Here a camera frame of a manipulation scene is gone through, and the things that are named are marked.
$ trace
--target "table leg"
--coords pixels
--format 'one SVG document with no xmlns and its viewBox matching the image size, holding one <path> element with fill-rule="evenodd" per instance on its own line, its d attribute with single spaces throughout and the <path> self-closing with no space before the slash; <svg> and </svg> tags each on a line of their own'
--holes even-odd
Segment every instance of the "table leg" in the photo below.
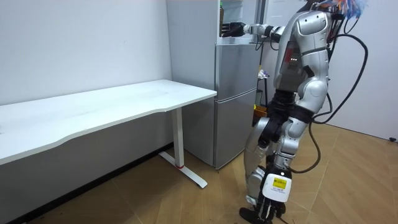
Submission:
<svg viewBox="0 0 398 224">
<path fill-rule="evenodd" d="M 190 169 L 184 166 L 184 146 L 183 146 L 183 133 L 182 133 L 182 110 L 177 108 L 172 111 L 173 120 L 173 135 L 174 135 L 174 156 L 175 159 L 168 155 L 166 152 L 161 152 L 159 155 L 176 166 L 181 172 L 191 178 L 201 188 L 206 187 L 207 182 L 201 177 L 196 175 Z"/>
</svg>

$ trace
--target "humanoid robot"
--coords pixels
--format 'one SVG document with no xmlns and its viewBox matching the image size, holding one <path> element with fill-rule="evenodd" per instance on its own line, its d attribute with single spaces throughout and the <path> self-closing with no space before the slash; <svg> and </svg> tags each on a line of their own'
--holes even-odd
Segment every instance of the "humanoid robot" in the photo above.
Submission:
<svg viewBox="0 0 398 224">
<path fill-rule="evenodd" d="M 305 129 L 325 102 L 329 46 L 345 18 L 336 6 L 317 2 L 308 0 L 285 27 L 235 22 L 228 24 L 229 32 L 223 36 L 255 34 L 279 43 L 276 92 L 267 105 L 267 117 L 255 125 L 244 150 L 246 200 L 254 210 L 241 208 L 239 213 L 250 223 L 271 224 L 275 216 L 280 218 L 286 210 L 292 173 L 304 173 L 316 166 L 303 171 L 290 167 Z M 265 157 L 266 167 L 259 166 Z"/>
</svg>

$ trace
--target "table top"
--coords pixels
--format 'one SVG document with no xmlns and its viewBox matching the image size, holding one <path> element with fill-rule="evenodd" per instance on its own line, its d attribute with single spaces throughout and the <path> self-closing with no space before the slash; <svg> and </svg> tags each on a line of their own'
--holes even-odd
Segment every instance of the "table top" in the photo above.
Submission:
<svg viewBox="0 0 398 224">
<path fill-rule="evenodd" d="M 157 80 L 0 106 L 0 165 L 216 95 L 212 90 Z"/>
</svg>

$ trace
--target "sticker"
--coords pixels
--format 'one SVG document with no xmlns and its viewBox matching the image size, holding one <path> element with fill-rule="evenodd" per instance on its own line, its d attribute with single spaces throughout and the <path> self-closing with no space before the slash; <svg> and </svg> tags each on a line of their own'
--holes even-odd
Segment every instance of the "sticker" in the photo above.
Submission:
<svg viewBox="0 0 398 224">
<path fill-rule="evenodd" d="M 274 179 L 274 184 L 272 184 L 272 185 L 274 187 L 278 187 L 280 189 L 286 189 L 286 180 L 275 178 Z"/>
</svg>

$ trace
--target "black cable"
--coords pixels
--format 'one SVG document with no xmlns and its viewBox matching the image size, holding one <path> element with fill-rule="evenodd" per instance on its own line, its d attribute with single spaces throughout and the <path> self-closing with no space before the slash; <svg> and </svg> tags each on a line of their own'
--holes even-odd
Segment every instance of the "black cable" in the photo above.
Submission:
<svg viewBox="0 0 398 224">
<path fill-rule="evenodd" d="M 332 39 L 332 35 L 335 33 L 336 24 L 337 24 L 337 21 L 336 21 L 336 20 L 334 20 L 334 21 L 331 23 L 331 29 L 330 29 L 330 33 L 329 33 L 329 36 L 328 36 L 328 44 L 330 43 L 330 40 Z"/>
<path fill-rule="evenodd" d="M 361 46 L 363 47 L 363 49 L 365 51 L 363 64 L 362 64 L 362 67 L 361 67 L 361 71 L 359 72 L 359 75 L 358 75 L 353 87 L 351 88 L 351 90 L 347 94 L 346 98 L 340 103 L 340 105 L 338 105 L 338 107 L 335 110 L 335 112 L 333 112 L 326 121 L 319 122 L 317 124 L 326 124 L 327 122 L 329 122 L 337 114 L 337 112 L 341 109 L 341 107 L 347 102 L 347 100 L 350 98 L 350 96 L 353 94 L 353 92 L 355 91 L 356 87 L 358 86 L 358 83 L 359 83 L 359 81 L 362 78 L 363 72 L 365 71 L 365 67 L 366 67 L 366 64 L 368 62 L 369 50 L 368 50 L 368 47 L 366 46 L 366 44 L 361 39 L 359 39 L 356 36 L 351 35 L 351 34 L 339 34 L 335 38 L 337 38 L 337 37 L 350 37 L 350 38 L 356 40 L 359 44 L 361 44 Z"/>
<path fill-rule="evenodd" d="M 355 23 L 354 23 L 354 25 L 351 27 L 351 29 L 347 32 L 347 23 L 348 23 L 348 19 L 347 19 L 347 21 L 346 21 L 346 24 L 344 25 L 344 34 L 349 34 L 353 29 L 354 29 L 354 27 L 356 26 L 356 24 L 358 23 L 358 21 L 359 21 L 359 18 L 357 18 L 357 20 L 355 21 Z"/>
<path fill-rule="evenodd" d="M 340 22 L 340 24 L 339 24 L 339 26 L 338 26 L 338 28 L 337 28 L 337 31 L 336 31 L 336 36 L 334 36 L 333 38 L 332 38 L 332 41 L 333 41 L 333 47 L 331 48 L 331 51 L 330 51 L 330 58 L 329 58 L 329 61 L 330 61 L 330 59 L 331 59 L 331 56 L 333 55 L 333 53 L 335 52 L 335 47 L 336 47 L 336 43 L 337 43 L 337 37 L 338 37 L 338 33 L 340 32 L 340 29 L 341 29 L 341 27 L 343 26 L 343 23 L 344 23 L 344 19 Z"/>
<path fill-rule="evenodd" d="M 364 49 L 364 51 L 365 51 L 364 60 L 363 60 L 363 64 L 362 64 L 362 67 L 361 67 L 361 71 L 359 72 L 359 75 L 358 75 L 358 77 L 357 77 L 357 79 L 356 79 L 356 81 L 355 81 L 353 87 L 351 88 L 351 90 L 349 91 L 349 93 L 347 94 L 347 96 L 345 97 L 345 99 L 340 103 L 340 105 L 338 105 L 337 109 L 336 109 L 335 112 L 333 112 L 333 113 L 332 113 L 332 111 L 333 111 L 333 103 L 331 102 L 330 95 L 329 95 L 329 94 L 326 95 L 327 98 L 328 98 L 328 101 L 329 101 L 330 110 L 329 110 L 328 112 L 320 113 L 320 114 L 315 115 L 315 116 L 312 118 L 312 121 L 310 122 L 310 124 L 308 125 L 308 132 L 310 133 L 310 137 L 311 137 L 311 139 L 312 139 L 312 141 L 313 141 L 313 143 L 314 143 L 314 145 L 315 145 L 315 147 L 316 147 L 316 149 L 317 149 L 317 153 L 318 153 L 317 160 L 316 160 L 315 163 L 314 163 L 312 166 L 310 166 L 308 169 L 301 170 L 301 171 L 297 171 L 297 170 L 292 169 L 291 167 L 288 167 L 288 170 L 292 171 L 292 172 L 295 173 L 295 174 L 304 174 L 304 173 L 306 173 L 306 172 L 308 172 L 308 171 L 314 169 L 314 168 L 319 164 L 319 162 L 320 162 L 320 160 L 321 160 L 322 154 L 321 154 L 321 150 L 320 150 L 320 148 L 319 148 L 319 145 L 318 145 L 317 141 L 315 140 L 315 138 L 314 138 L 314 136 L 313 136 L 313 133 L 312 133 L 312 124 L 313 124 L 313 123 L 315 123 L 315 124 L 326 124 L 327 122 L 329 122 L 329 121 L 335 116 L 335 114 L 337 114 L 337 112 L 338 112 L 338 111 L 340 110 L 340 108 L 347 102 L 347 100 L 351 97 L 351 95 L 352 95 L 353 92 L 355 91 L 356 87 L 358 86 L 358 83 L 359 83 L 359 81 L 360 81 L 361 78 L 362 78 L 363 72 L 364 72 L 365 67 L 366 67 L 366 64 L 367 64 L 367 62 L 368 62 L 368 55 L 369 55 L 368 47 L 366 46 L 366 44 L 365 44 L 361 39 L 359 39 L 359 38 L 357 38 L 357 37 L 355 37 L 355 36 L 353 36 L 353 35 L 351 35 L 351 34 L 338 34 L 338 35 L 336 35 L 335 39 L 337 39 L 338 37 L 351 37 L 352 39 L 356 40 L 359 44 L 361 44 L 361 46 L 363 47 L 363 49 Z M 317 117 L 323 116 L 323 115 L 326 115 L 326 114 L 330 114 L 330 113 L 332 113 L 332 114 L 331 114 L 331 116 L 330 116 L 326 121 L 322 121 L 322 122 L 315 121 L 315 119 L 316 119 Z"/>
<path fill-rule="evenodd" d="M 280 217 L 280 218 L 278 218 L 282 223 L 285 223 L 285 224 L 289 224 L 287 221 L 285 221 L 282 217 Z"/>
<path fill-rule="evenodd" d="M 259 46 L 259 47 L 257 47 L 257 46 L 258 46 L 258 44 L 259 44 L 259 40 L 260 40 L 260 37 L 257 35 L 256 50 L 260 50 L 260 48 L 261 48 L 261 47 L 262 47 L 262 45 L 264 44 L 265 38 L 262 40 L 262 42 L 261 42 L 260 46 Z"/>
<path fill-rule="evenodd" d="M 269 41 L 269 45 L 271 46 L 271 49 L 272 49 L 272 50 L 276 50 L 276 51 L 279 50 L 279 49 L 275 49 L 275 48 L 272 46 L 272 39 Z"/>
<path fill-rule="evenodd" d="M 260 67 L 262 66 L 261 65 L 261 63 L 262 63 L 262 53 L 264 53 L 264 44 L 262 45 L 261 52 L 260 52 Z"/>
<path fill-rule="evenodd" d="M 316 168 L 316 166 L 317 166 L 317 165 L 319 164 L 319 162 L 321 161 L 322 153 L 321 153 L 321 149 L 319 148 L 319 145 L 318 145 L 318 143 L 317 143 L 317 140 L 315 140 L 315 137 L 313 136 L 313 133 L 312 133 L 312 123 L 317 124 L 317 121 L 315 121 L 315 118 L 317 118 L 317 117 L 319 117 L 319 116 L 326 115 L 326 114 L 330 114 L 330 113 L 333 111 L 333 103 L 331 102 L 331 98 L 330 98 L 329 93 L 326 94 L 326 97 L 328 98 L 328 101 L 329 101 L 329 108 L 330 108 L 329 111 L 328 111 L 328 112 L 324 112 L 324 113 L 320 113 L 320 114 L 315 115 L 315 116 L 312 118 L 312 121 L 310 122 L 310 124 L 308 125 L 308 132 L 310 133 L 310 137 L 311 137 L 311 139 L 312 139 L 312 141 L 313 141 L 313 144 L 315 145 L 315 148 L 317 149 L 317 160 L 315 161 L 314 164 L 312 164 L 312 166 L 310 166 L 308 169 L 305 169 L 305 170 L 297 171 L 297 170 L 295 170 L 295 169 L 293 169 L 293 168 L 291 168 L 291 167 L 288 167 L 288 169 L 289 169 L 290 171 L 292 171 L 294 174 L 304 174 L 304 173 L 306 173 L 306 172 L 309 172 L 309 171 L 313 170 L 314 168 Z"/>
</svg>

